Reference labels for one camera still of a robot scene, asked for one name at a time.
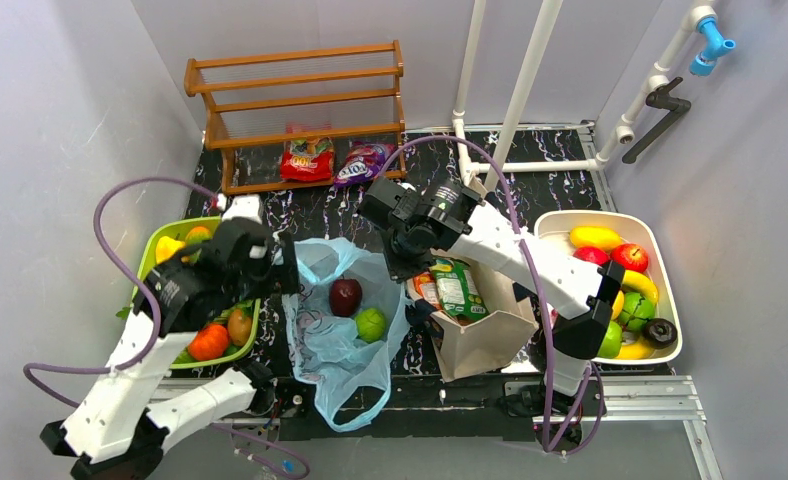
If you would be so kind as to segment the orange snack bag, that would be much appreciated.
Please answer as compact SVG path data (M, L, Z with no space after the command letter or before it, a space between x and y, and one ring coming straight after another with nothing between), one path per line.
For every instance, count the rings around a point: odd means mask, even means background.
M429 271L422 272L412 278L415 292L426 302L438 309L441 307L437 286Z

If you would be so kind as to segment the green Fox's candy bag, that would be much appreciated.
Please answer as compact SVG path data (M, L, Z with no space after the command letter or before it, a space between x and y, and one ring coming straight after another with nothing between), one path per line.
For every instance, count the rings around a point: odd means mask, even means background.
M469 325L488 315L468 263L455 258L436 257L429 272L435 280L441 308L448 316L461 325Z

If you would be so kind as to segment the dark red apple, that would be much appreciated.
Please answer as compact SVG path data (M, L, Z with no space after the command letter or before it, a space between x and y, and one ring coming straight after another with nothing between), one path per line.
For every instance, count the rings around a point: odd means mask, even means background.
M329 306L333 315L338 317L353 316L363 298L361 284L355 279L337 279L329 291Z

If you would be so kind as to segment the green custard apple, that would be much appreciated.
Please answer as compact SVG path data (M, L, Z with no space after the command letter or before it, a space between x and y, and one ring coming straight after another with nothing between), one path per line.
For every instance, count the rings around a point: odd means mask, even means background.
M383 338L387 318L384 313L377 308L368 308L359 312L355 316L358 338L370 344Z

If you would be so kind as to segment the beige canvas tote bag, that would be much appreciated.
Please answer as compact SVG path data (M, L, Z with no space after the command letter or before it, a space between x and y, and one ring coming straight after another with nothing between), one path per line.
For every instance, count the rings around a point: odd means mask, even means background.
M508 366L538 330L527 297L495 268L435 250L434 264L406 282L412 322L429 334L446 382Z

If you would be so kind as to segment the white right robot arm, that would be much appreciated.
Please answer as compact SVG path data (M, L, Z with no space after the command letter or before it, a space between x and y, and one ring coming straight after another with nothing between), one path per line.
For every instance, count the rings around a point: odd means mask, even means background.
M358 206L381 235L392 280L426 270L442 252L499 273L535 294L544 319L546 387L564 395L581 389L600 349L624 276L621 266L598 266L566 254L521 229L480 193L447 179L424 192L382 177Z

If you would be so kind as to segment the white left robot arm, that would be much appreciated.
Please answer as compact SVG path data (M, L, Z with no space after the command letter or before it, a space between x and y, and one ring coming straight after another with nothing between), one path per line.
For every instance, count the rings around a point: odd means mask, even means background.
M74 458L74 479L144 479L181 440L273 389L273 373L243 359L192 390L152 400L173 361L223 311L297 292L294 242L253 219L223 220L211 239L154 266L138 288L107 366L74 412L40 434L53 454Z

